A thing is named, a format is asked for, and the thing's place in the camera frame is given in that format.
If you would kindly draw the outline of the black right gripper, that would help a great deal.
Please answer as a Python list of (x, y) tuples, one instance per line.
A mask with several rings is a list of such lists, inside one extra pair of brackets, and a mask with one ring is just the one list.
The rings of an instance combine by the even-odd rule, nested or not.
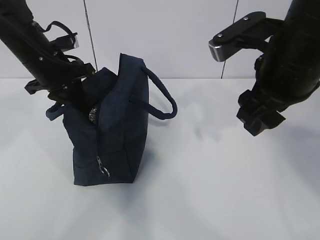
[(236, 117), (243, 123), (244, 129), (256, 137), (286, 120), (274, 103), (271, 97), (261, 92), (246, 90), (238, 98), (239, 110)]

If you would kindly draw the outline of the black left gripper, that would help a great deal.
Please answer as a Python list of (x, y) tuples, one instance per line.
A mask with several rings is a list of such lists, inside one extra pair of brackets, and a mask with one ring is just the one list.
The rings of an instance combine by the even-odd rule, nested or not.
[(34, 77), (24, 87), (30, 95), (46, 90), (48, 98), (59, 104), (71, 105), (78, 110), (90, 109), (82, 79), (95, 74), (91, 63), (60, 52), (56, 56), (33, 56), (24, 63), (24, 67)]

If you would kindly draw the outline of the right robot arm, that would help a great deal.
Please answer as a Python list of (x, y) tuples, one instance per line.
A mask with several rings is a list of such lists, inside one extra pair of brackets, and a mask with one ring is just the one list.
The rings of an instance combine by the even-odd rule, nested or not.
[(257, 136), (279, 126), (288, 107), (320, 87), (320, 2), (292, 1), (280, 31), (270, 38), (256, 82), (238, 98), (237, 118)]

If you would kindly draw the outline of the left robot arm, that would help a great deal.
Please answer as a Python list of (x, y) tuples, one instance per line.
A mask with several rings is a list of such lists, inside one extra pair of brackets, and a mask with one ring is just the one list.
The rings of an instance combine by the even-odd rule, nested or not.
[(96, 72), (91, 63), (66, 54), (77, 47), (77, 33), (59, 21), (42, 28), (24, 0), (0, 2), (0, 40), (34, 77), (25, 90), (87, 112), (91, 108), (82, 79)]

